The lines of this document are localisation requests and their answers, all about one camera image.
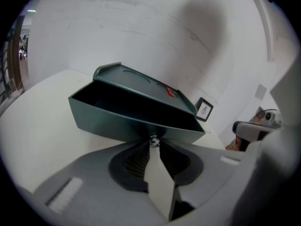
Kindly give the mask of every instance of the small framed picture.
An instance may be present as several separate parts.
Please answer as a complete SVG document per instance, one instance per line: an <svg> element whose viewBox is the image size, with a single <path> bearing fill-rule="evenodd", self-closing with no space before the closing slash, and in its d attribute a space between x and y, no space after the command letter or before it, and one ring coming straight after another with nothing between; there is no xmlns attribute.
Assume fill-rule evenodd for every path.
<svg viewBox="0 0 301 226"><path fill-rule="evenodd" d="M213 109L213 105L206 101L204 98L200 98L196 103L196 108L198 109L196 118L201 121L207 121Z"/></svg>

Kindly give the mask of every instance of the open lid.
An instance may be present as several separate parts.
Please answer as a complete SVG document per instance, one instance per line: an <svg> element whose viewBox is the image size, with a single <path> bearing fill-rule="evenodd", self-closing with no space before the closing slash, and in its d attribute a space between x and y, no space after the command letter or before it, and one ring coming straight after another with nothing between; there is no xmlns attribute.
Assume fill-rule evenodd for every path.
<svg viewBox="0 0 301 226"><path fill-rule="evenodd" d="M181 91L130 69L120 62L98 67L94 72L93 80L156 100L192 115L196 115L198 112L196 107Z"/></svg>

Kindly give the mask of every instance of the black cord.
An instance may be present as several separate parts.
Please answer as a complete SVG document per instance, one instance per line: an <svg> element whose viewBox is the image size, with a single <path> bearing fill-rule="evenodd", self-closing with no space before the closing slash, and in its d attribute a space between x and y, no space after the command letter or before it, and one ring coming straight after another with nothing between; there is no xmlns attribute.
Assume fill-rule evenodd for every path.
<svg viewBox="0 0 301 226"><path fill-rule="evenodd" d="M254 119L254 117L256 117L259 113L262 113L262 112L266 112L266 111L277 111L276 109L267 109L267 110L264 110L264 111L259 111L258 113L256 113L256 115L255 116L253 116L252 117L252 119L251 120L253 120Z"/></svg>

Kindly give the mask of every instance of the picture frame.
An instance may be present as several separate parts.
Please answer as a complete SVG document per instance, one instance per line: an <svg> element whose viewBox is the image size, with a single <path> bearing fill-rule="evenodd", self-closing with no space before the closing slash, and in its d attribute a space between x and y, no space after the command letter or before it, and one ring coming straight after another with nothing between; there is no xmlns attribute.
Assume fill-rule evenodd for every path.
<svg viewBox="0 0 301 226"><path fill-rule="evenodd" d="M207 121L214 106L202 97L198 100L195 106L198 109L198 113L195 117L198 120Z"/></svg>

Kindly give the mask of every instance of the white wall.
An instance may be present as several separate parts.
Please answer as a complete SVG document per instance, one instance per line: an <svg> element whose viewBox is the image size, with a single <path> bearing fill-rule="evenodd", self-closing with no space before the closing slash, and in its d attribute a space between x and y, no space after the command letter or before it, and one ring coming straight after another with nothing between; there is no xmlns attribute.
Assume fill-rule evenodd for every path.
<svg viewBox="0 0 301 226"><path fill-rule="evenodd" d="M36 10L33 84L67 68L92 77L121 61L193 103L207 99L219 136L251 103L267 61L253 0L41 0Z"/></svg>

